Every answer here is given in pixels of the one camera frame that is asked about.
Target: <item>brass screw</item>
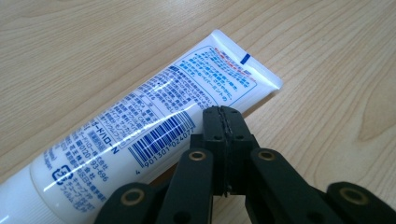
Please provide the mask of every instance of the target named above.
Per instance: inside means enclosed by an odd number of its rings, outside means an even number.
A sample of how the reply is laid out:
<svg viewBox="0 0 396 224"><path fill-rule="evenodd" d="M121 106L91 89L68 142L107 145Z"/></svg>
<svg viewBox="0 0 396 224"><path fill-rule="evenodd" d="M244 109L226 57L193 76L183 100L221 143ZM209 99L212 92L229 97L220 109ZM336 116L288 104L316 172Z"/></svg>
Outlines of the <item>brass screw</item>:
<svg viewBox="0 0 396 224"><path fill-rule="evenodd" d="M206 158L206 154L202 151L193 151L189 154L189 158L192 161L202 161Z"/></svg>
<svg viewBox="0 0 396 224"><path fill-rule="evenodd" d="M126 206L137 205L145 198L145 191L142 189L128 189L121 196L122 204Z"/></svg>
<svg viewBox="0 0 396 224"><path fill-rule="evenodd" d="M356 205L366 205L367 203L369 203L369 198L367 198L364 193L360 192L357 189L347 187L341 188L340 194L345 200Z"/></svg>
<svg viewBox="0 0 396 224"><path fill-rule="evenodd" d="M272 152L261 151L259 152L259 158L265 161L273 161L276 158L276 156Z"/></svg>

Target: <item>toothpaste tube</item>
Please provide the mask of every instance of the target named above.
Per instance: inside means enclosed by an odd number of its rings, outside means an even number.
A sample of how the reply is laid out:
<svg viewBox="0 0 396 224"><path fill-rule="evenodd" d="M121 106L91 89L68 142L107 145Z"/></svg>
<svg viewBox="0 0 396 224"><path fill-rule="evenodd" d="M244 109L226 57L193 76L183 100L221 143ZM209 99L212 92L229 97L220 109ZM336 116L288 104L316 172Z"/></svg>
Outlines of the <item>toothpaste tube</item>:
<svg viewBox="0 0 396 224"><path fill-rule="evenodd" d="M93 223L114 190L149 183L202 131L202 111L241 112L282 81L219 30L0 186L0 223Z"/></svg>

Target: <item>black plastic part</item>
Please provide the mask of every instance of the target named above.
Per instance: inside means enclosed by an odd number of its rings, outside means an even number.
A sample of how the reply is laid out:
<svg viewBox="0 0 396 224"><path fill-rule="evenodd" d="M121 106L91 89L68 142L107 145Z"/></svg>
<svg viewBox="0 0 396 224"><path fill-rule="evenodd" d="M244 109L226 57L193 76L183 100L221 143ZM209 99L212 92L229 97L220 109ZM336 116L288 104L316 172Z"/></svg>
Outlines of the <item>black plastic part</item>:
<svg viewBox="0 0 396 224"><path fill-rule="evenodd" d="M141 183L124 185L111 195L94 223L154 223L168 186L168 182L157 188Z"/></svg>
<svg viewBox="0 0 396 224"><path fill-rule="evenodd" d="M210 223L213 155L202 148L183 153L156 223Z"/></svg>
<svg viewBox="0 0 396 224"><path fill-rule="evenodd" d="M342 223L280 153L256 148L250 158L250 178L276 223Z"/></svg>
<svg viewBox="0 0 396 224"><path fill-rule="evenodd" d="M191 147L204 147L215 157L214 195L246 194L249 153L259 147L241 113L228 106L204 111L204 133L193 135Z"/></svg>
<svg viewBox="0 0 396 224"><path fill-rule="evenodd" d="M210 223L212 196L227 193L246 195L252 223L396 223L395 211L367 189L309 186L280 153L259 147L238 111L213 106L203 119L171 181L117 189L95 224Z"/></svg>
<svg viewBox="0 0 396 224"><path fill-rule="evenodd" d="M326 200L346 223L396 223L396 212L372 192L340 182L327 189Z"/></svg>

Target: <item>wood grain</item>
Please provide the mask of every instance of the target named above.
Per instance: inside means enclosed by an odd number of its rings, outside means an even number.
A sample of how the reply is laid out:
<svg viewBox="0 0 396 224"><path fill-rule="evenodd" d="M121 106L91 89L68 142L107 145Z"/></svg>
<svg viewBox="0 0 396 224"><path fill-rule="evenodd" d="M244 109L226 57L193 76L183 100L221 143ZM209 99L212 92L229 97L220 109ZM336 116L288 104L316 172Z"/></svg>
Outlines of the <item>wood grain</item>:
<svg viewBox="0 0 396 224"><path fill-rule="evenodd" d="M395 1L0 2L0 182L220 29L279 75L246 114L262 147L319 189L396 209ZM243 197L215 223L249 223Z"/></svg>

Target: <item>light wood surface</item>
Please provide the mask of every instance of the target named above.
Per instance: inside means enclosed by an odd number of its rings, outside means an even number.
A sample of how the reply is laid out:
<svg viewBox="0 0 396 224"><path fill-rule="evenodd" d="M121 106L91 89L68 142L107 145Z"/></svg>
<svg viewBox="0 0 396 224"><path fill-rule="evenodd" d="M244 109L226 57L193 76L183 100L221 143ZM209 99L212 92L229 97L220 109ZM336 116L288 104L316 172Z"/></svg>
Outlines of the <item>light wood surface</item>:
<svg viewBox="0 0 396 224"><path fill-rule="evenodd" d="M0 1L0 182L220 29L284 80L246 122L396 209L396 1ZM243 197L214 223L249 223Z"/></svg>

